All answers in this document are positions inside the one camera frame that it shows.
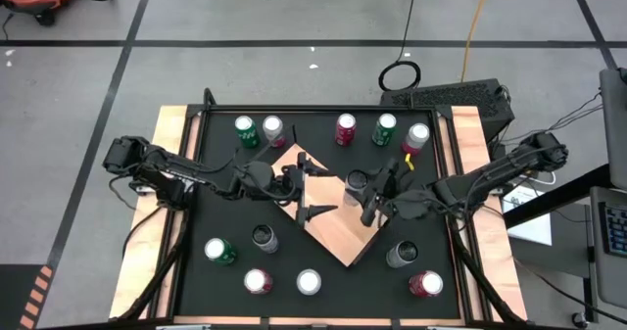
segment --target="soda can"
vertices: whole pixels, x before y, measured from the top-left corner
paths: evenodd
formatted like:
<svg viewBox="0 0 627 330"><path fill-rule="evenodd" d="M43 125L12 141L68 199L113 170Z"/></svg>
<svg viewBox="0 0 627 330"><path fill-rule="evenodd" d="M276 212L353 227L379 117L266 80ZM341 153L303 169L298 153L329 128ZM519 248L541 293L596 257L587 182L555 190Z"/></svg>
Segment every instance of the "soda can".
<svg viewBox="0 0 627 330"><path fill-rule="evenodd" d="M405 137L402 145L403 151L412 156L418 155L427 140L429 140L429 127L422 123L414 124Z"/></svg>
<svg viewBox="0 0 627 330"><path fill-rule="evenodd" d="M221 265L229 265L237 258L231 245L221 238L212 238L205 245L205 255L209 260Z"/></svg>
<svg viewBox="0 0 627 330"><path fill-rule="evenodd" d="M244 276L244 286L253 295L264 295L272 289L272 277L267 272L254 268Z"/></svg>
<svg viewBox="0 0 627 330"><path fill-rule="evenodd" d="M358 169L354 169L349 172L344 180L344 204L356 207L360 204L349 192L353 191L357 193L363 193L365 187L368 185L368 176Z"/></svg>
<svg viewBox="0 0 627 330"><path fill-rule="evenodd" d="M322 278L317 271L305 269L296 278L296 287L305 296L315 295L322 286Z"/></svg>
<svg viewBox="0 0 627 330"><path fill-rule="evenodd" d="M273 141L272 148L280 148L285 144L283 122L277 116L268 116L264 119L264 134L268 141Z"/></svg>
<svg viewBox="0 0 627 330"><path fill-rule="evenodd" d="M410 292L419 297L436 297L443 287L442 277L430 270L410 278Z"/></svg>
<svg viewBox="0 0 627 330"><path fill-rule="evenodd" d="M335 142L341 146L349 146L355 138L357 121L351 114L343 114L335 123Z"/></svg>
<svg viewBox="0 0 627 330"><path fill-rule="evenodd" d="M390 267L409 265L418 258L418 248L410 241L403 241L392 247L385 255L385 260Z"/></svg>
<svg viewBox="0 0 627 330"><path fill-rule="evenodd" d="M396 118L391 114L383 114L374 125L372 133L372 141L378 146L386 146L392 139L396 129Z"/></svg>
<svg viewBox="0 0 627 330"><path fill-rule="evenodd" d="M244 148L255 148L259 145L260 139L257 133L257 126L252 118L240 116L235 120L237 136L242 141Z"/></svg>
<svg viewBox="0 0 627 330"><path fill-rule="evenodd" d="M268 254L278 250L278 239L268 225L258 225L253 229L253 243Z"/></svg>

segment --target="can lid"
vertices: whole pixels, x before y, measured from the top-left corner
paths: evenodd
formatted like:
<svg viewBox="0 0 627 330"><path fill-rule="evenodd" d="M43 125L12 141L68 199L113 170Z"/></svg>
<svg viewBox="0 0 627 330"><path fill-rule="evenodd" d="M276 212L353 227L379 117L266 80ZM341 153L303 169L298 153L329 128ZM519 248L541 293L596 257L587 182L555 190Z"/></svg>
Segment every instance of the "can lid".
<svg viewBox="0 0 627 330"><path fill-rule="evenodd" d="M384 128L394 128L396 125L396 118L391 114L383 114L379 118L379 124Z"/></svg>
<svg viewBox="0 0 627 330"><path fill-rule="evenodd" d="M253 120L248 116L240 116L235 120L235 127L239 130L246 130L253 126Z"/></svg>
<svg viewBox="0 0 627 330"><path fill-rule="evenodd" d="M414 261L418 258L418 248L410 241L403 241L399 244L399 257L404 261Z"/></svg>
<svg viewBox="0 0 627 330"><path fill-rule="evenodd" d="M360 190L368 185L368 177L365 175L365 173L363 173L363 171L354 169L349 172L348 177L346 177L346 182L349 184L351 189Z"/></svg>
<svg viewBox="0 0 627 330"><path fill-rule="evenodd" d="M212 238L205 245L205 255L210 259L218 259L224 253L224 242L219 238Z"/></svg>
<svg viewBox="0 0 627 330"><path fill-rule="evenodd" d="M352 128L356 123L355 118L351 114L343 114L338 122L343 128Z"/></svg>
<svg viewBox="0 0 627 330"><path fill-rule="evenodd" d="M298 287L304 292L315 291L320 285L320 276L317 272L307 269L298 275Z"/></svg>
<svg viewBox="0 0 627 330"><path fill-rule="evenodd" d="M277 116L268 116L264 119L264 129L274 131L281 127L281 119Z"/></svg>
<svg viewBox="0 0 627 330"><path fill-rule="evenodd" d="M442 277L433 271L427 271L422 277L422 288L424 291L437 295L442 291Z"/></svg>
<svg viewBox="0 0 627 330"><path fill-rule="evenodd" d="M422 123L414 124L410 128L410 136L411 136L411 140L423 141L423 140L429 139L429 127Z"/></svg>
<svg viewBox="0 0 627 330"><path fill-rule="evenodd" d="M253 241L264 245L272 239L272 229L268 225L258 225L253 230Z"/></svg>
<svg viewBox="0 0 627 330"><path fill-rule="evenodd" d="M259 269L252 269L244 277L244 286L251 291L259 291L264 287L265 276Z"/></svg>

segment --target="yellow object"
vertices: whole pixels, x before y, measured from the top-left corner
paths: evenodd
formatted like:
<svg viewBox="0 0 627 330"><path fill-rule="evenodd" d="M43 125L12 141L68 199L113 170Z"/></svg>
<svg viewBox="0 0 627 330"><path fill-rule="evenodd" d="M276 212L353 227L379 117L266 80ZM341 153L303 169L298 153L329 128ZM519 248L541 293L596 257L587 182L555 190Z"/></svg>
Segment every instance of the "yellow object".
<svg viewBox="0 0 627 330"><path fill-rule="evenodd" d="M405 155L405 162L410 167L410 170L413 170L413 164L411 163L411 154Z"/></svg>
<svg viewBox="0 0 627 330"><path fill-rule="evenodd" d="M479 15L481 14L481 9L483 8L483 4L485 3L485 1L486 0L479 0L477 10L474 11L474 18L472 19L470 32L468 33L468 38L466 39L466 48L463 51L463 67L461 68L461 80L459 82L463 82L463 78L466 76L466 64L468 62L468 49L470 48L470 40L472 40L472 34L474 34L474 29L477 27Z"/></svg>

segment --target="black floor stripe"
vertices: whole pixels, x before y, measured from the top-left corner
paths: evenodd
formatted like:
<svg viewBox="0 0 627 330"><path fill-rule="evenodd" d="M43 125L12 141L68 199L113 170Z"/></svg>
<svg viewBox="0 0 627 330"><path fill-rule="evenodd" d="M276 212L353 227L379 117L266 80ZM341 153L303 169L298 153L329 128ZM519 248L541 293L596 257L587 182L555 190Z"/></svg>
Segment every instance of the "black floor stripe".
<svg viewBox="0 0 627 330"><path fill-rule="evenodd" d="M0 47L123 47L125 40L8 40Z"/></svg>
<svg viewBox="0 0 627 330"><path fill-rule="evenodd" d="M401 47L402 40L136 40L133 47L246 48L246 47ZM408 40L407 47L464 48L465 40ZM472 41L472 48L597 48L596 41Z"/></svg>
<svg viewBox="0 0 627 330"><path fill-rule="evenodd" d="M247 47L401 47L402 40L133 40L132 47L156 48L247 48ZM465 40L408 40L408 47L464 48ZM614 48L627 48L627 41L606 42ZM125 40L9 40L0 47L123 47ZM476 40L471 48L504 49L583 49L601 48L597 41L512 41Z"/></svg>
<svg viewBox="0 0 627 330"><path fill-rule="evenodd" d="M611 55L609 48L605 43L605 39L603 38L603 34L599 29L599 25L595 20L595 17L592 15L592 11L590 10L590 6L588 6L588 2L586 0L577 0L579 4L579 8L581 9L581 13L583 13L584 18L586 19L586 23L588 23L588 27L592 32L595 40L599 43L599 49L601 50L601 54L603 55L603 59L605 60L605 65L610 69L616 68L616 62L614 61L614 57Z"/></svg>
<svg viewBox="0 0 627 330"><path fill-rule="evenodd" d="M130 25L124 46L121 50L120 59L118 60L118 64L114 70L111 83L109 84L109 89L107 90L107 95L105 96L102 108L100 109L100 114L98 115L94 130L91 134L87 151L85 152L82 164L80 165L78 177L76 178L76 182L72 188L72 193L70 194L70 199L68 200L68 205L66 206L63 219L61 220L61 225L57 231L57 236L55 237L55 241L52 245L50 255L48 256L48 264L55 270L58 269L63 250L68 242L70 230L72 229L72 224L74 218L76 217L76 211L78 210L78 205L80 204L82 194L85 190L87 179L89 178L89 172L93 167L96 153L98 152L98 146L100 145L102 135L105 131L105 126L107 125L107 120L109 119L109 114L111 113L111 108L113 107L116 95L118 94L118 89L124 75L124 70L126 69L126 64L128 63L128 57L130 56L130 52L132 50L132 41L137 36L137 31L139 30L139 25L141 24L147 5L148 0L139 0L137 11L135 12L135 16Z"/></svg>

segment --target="green soda can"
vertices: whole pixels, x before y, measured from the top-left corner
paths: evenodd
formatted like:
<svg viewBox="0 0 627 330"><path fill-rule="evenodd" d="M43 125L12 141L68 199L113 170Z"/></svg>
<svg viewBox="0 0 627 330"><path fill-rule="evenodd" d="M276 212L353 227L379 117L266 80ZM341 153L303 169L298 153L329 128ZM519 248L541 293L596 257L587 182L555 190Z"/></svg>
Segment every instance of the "green soda can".
<svg viewBox="0 0 627 330"><path fill-rule="evenodd" d="M386 146L392 139L394 129L396 128L396 118L391 114L383 114L374 125L372 133L372 141L378 146Z"/></svg>
<svg viewBox="0 0 627 330"><path fill-rule="evenodd" d="M205 245L205 255L209 260L220 265L229 265L237 258L237 253L231 245L221 238L212 238Z"/></svg>
<svg viewBox="0 0 627 330"><path fill-rule="evenodd" d="M255 148L259 145L260 139L257 133L257 126L252 118L248 116L238 117L235 120L235 128L244 148Z"/></svg>

